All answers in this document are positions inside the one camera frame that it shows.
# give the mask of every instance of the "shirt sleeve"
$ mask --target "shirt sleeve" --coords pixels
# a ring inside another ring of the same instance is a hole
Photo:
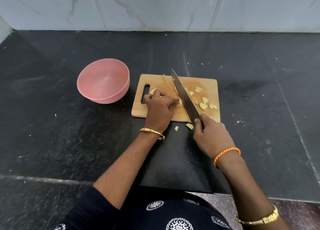
[[[91,186],[60,224],[65,230],[112,229],[118,215],[119,210]]]

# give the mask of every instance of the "wall tile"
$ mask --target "wall tile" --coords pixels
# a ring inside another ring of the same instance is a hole
[[[320,0],[219,0],[210,31],[320,32]]]
[[[0,43],[10,34],[9,25],[0,17]]]
[[[0,0],[0,15],[20,30],[105,30],[94,0]]]
[[[107,30],[208,31],[218,0],[95,0]]]

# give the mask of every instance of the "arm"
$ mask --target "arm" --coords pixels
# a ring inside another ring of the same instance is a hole
[[[207,115],[202,114],[200,120],[195,120],[194,139],[199,148],[212,160],[223,150],[235,147],[234,142],[224,124],[217,123]],[[229,151],[217,160],[217,166],[225,175],[234,197],[239,219],[242,221],[257,221],[270,215],[273,205],[251,176],[246,163],[237,151]],[[274,222],[255,226],[242,225],[244,230],[289,230],[279,216]]]
[[[163,133],[174,115],[174,108],[179,106],[179,99],[168,97],[159,90],[155,90],[153,95],[145,95],[144,99],[148,107],[145,128]],[[158,138],[155,133],[140,132],[126,151],[94,183],[93,186],[117,209],[122,207],[143,161]]]

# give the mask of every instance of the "hand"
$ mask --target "hand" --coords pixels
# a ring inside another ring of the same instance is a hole
[[[223,150],[235,147],[235,144],[223,123],[217,123],[206,114],[201,114],[201,120],[194,120],[195,129],[193,138],[198,147],[212,160]]]
[[[175,107],[180,106],[179,99],[166,96],[164,92],[157,89],[153,95],[146,94],[144,100],[148,107],[145,128],[163,133],[174,116]]]

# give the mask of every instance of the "forearm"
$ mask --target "forearm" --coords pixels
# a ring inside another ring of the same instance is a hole
[[[245,161],[238,152],[228,152],[218,160],[218,167],[225,175],[238,210],[239,219],[242,221],[256,221],[266,217],[274,210],[270,200],[251,176]],[[268,224],[247,226],[243,229],[288,229],[284,221],[279,217]]]
[[[158,138],[154,133],[140,132],[126,151],[94,183],[93,186],[117,209],[122,207],[142,163]]]

